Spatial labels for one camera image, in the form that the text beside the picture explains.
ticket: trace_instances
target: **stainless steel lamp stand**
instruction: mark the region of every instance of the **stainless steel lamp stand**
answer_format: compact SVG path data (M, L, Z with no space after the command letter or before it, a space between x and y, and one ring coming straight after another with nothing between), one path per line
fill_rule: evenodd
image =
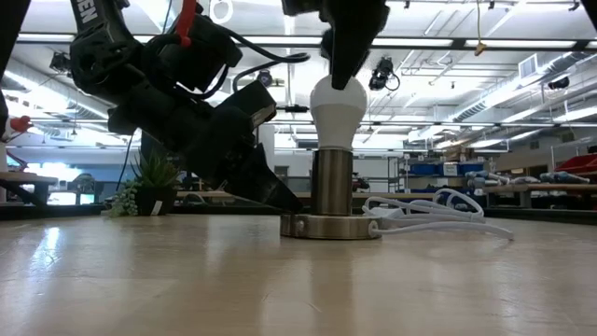
M378 217L354 217L353 153L344 149L320 149L312 164L312 213L284 215L280 234L295 238L359 240L375 239Z

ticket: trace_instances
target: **white cable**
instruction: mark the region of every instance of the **white cable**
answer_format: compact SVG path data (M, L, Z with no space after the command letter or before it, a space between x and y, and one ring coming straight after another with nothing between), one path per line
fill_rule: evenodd
M443 193L449 193L450 196L446 205L439 204L439 198ZM467 204L475 208L476 212L463 212L454 209L453 201L460 198ZM370 208L371 202L386 203L398 206L397 209ZM483 208L470 197L452 189L438 190L433 201L417 200L411 203L405 203L397 200L388 200L381 197L369 197L363 206L363 212L366 216L383 217L385 221L395 223L399 229L379 230L371 229L371 235L380 234L399 234L416 231L428 230L467 230L483 231L496 234L498 236L514 239L511 231L498 228L485 223L485 214Z

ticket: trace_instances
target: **wooden table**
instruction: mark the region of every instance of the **wooden table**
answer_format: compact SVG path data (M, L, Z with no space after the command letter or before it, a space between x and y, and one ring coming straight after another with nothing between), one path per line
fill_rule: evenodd
M31 173L0 173L0 187L15 193L24 203L43 206L48 203L49 186L58 183L58 178L39 176ZM31 193L22 185L34 185Z
M0 225L2 335L597 335L597 230L490 219L377 241L279 236L278 217Z
M597 185L578 184L519 184L497 187L485 187L483 191L487 194L487 206L493 204L492 195L500 192L517 192L521 196L521 206L531 208L531 193L533 191L567 191L571 193L592 195L597 194Z

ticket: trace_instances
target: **green plant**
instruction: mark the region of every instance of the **green plant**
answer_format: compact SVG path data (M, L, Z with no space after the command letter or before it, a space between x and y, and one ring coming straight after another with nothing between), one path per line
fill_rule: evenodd
M152 152L149 160L140 156L140 160L135 158L135 166L132 165L132 171L136 176L136 181L142 187L172 187L176 184L176 178L180 171L166 158L162 158L156 152Z
M137 193L137 188L141 183L136 181L127 181L124 188L116 193L114 202L110 209L110 216L137 216L139 214L137 203L134 200L134 195Z

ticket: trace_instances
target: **plant pot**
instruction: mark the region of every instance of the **plant pot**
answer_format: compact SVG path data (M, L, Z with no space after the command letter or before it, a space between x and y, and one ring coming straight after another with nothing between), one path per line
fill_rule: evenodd
M154 209L157 212L154 215L167 215L172 210L175 200L176 190L171 187L138 187L134 197L139 216L151 216Z

